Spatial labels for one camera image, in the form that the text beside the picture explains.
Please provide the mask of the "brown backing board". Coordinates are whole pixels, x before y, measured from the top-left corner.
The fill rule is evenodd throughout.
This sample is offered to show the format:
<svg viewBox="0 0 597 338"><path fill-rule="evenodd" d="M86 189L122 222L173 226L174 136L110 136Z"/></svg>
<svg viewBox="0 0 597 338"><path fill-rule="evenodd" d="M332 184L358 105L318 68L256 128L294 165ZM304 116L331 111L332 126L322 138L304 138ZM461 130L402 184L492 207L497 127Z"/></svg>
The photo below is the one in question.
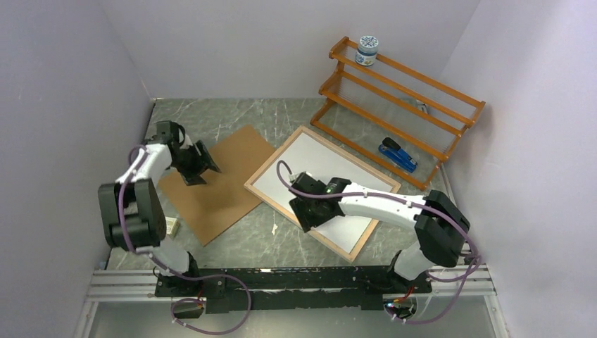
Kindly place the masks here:
<svg viewBox="0 0 597 338"><path fill-rule="evenodd" d="M244 184L274 152L253 126L245 125L209 148L221 171L202 174L205 184L188 186L173 171L158 186L206 246L261 203Z"/></svg>

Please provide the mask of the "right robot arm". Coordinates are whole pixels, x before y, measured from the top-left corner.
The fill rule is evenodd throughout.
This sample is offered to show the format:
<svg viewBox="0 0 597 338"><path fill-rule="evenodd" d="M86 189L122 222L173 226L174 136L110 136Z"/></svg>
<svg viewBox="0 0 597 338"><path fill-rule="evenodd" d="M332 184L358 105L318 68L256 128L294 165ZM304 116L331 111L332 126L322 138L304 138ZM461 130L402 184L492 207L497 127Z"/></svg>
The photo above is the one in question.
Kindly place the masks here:
<svg viewBox="0 0 597 338"><path fill-rule="evenodd" d="M309 173L292 175L289 202L303 231L340 217L364 217L398 225L415 233L416 241L393 258L387 283L395 292L406 291L418 277L438 265L458 264L470 224L443 193L399 195L334 177L325 184Z"/></svg>

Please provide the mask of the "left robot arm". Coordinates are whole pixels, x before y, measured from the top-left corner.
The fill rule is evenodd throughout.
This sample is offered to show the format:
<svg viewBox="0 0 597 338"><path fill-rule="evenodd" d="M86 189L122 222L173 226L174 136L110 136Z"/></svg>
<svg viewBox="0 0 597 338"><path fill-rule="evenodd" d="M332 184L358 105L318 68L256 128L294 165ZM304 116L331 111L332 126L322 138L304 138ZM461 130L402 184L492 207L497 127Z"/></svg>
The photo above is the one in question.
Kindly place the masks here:
<svg viewBox="0 0 597 338"><path fill-rule="evenodd" d="M158 286L175 296L201 291L196 260L167 234L167 222L156 186L171 168L187 186L205 184L202 174L220 172L202 141L194 142L185 128L171 120L157 123L154 136L130 152L128 169L115 182L98 189L106 242L151 261L158 269Z"/></svg>

